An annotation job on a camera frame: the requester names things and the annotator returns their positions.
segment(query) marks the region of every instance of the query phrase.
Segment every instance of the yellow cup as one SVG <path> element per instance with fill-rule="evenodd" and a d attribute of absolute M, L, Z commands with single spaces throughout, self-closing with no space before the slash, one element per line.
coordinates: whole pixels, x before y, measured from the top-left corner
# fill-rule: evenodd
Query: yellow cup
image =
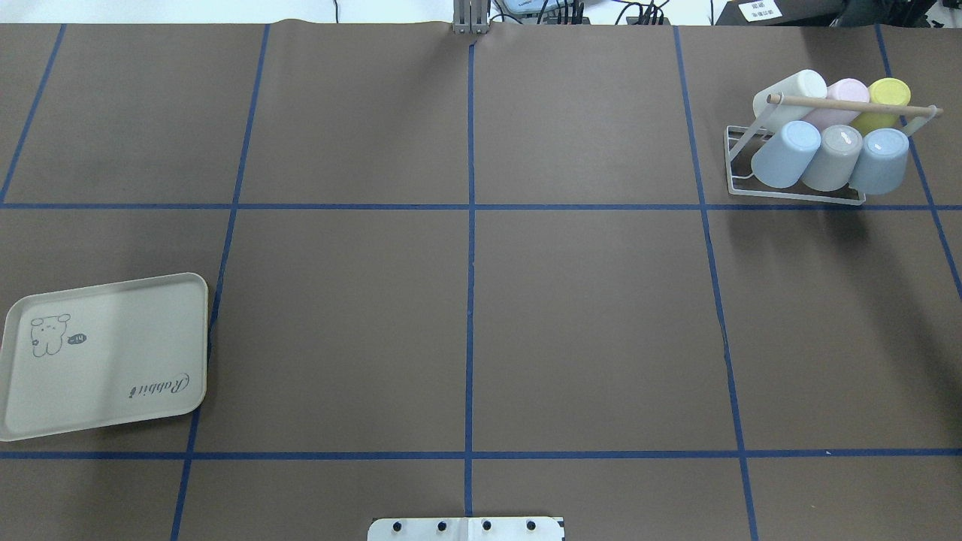
<path fill-rule="evenodd" d="M 908 105 L 912 98 L 912 91 L 908 85 L 894 77 L 879 79 L 869 86 L 869 101 L 883 105 Z M 899 117 L 884 113 L 863 113 L 851 122 L 851 127 L 858 130 L 862 137 L 881 128 L 891 128 Z"/>

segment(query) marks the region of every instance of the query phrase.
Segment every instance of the wooden dowel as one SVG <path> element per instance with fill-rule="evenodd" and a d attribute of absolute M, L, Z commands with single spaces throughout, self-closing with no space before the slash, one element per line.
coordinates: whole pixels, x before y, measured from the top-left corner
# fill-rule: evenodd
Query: wooden dowel
<path fill-rule="evenodd" d="M 798 105 L 801 107 L 816 107 L 819 109 L 841 109 L 843 111 L 858 111 L 859 113 L 884 113 L 887 115 L 902 116 L 930 116 L 932 110 L 927 107 L 914 107 L 910 105 L 882 105 L 880 103 L 865 103 L 862 101 L 845 101 L 841 99 L 820 99 L 817 97 L 802 96 L 783 96 L 769 94 L 766 98 L 769 103 L 784 105 Z M 941 116 L 943 110 L 936 108 L 935 115 Z"/>

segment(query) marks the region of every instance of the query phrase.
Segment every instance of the metal clamp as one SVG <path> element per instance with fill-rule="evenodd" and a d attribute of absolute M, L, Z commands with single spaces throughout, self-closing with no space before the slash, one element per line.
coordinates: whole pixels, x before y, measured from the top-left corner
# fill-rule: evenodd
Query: metal clamp
<path fill-rule="evenodd" d="M 454 0 L 455 34 L 488 34 L 490 0 Z"/>

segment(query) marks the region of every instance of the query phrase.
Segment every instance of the barcode sticker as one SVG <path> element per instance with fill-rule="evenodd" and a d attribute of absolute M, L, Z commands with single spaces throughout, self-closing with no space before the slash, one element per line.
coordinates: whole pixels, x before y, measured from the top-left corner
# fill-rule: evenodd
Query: barcode sticker
<path fill-rule="evenodd" d="M 775 5 L 774 0 L 758 0 L 757 2 L 739 4 L 738 9 L 742 10 L 742 14 L 748 22 L 774 19 L 781 16 L 781 11 Z"/>

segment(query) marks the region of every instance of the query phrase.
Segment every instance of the white bracket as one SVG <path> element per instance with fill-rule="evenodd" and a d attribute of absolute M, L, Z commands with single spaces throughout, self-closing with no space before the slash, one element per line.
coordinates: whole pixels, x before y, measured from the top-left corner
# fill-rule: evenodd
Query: white bracket
<path fill-rule="evenodd" d="M 491 0 L 454 0 L 455 34 L 488 34 Z"/>
<path fill-rule="evenodd" d="M 367 529 L 367 541 L 565 541 L 565 519 L 378 519 Z"/>

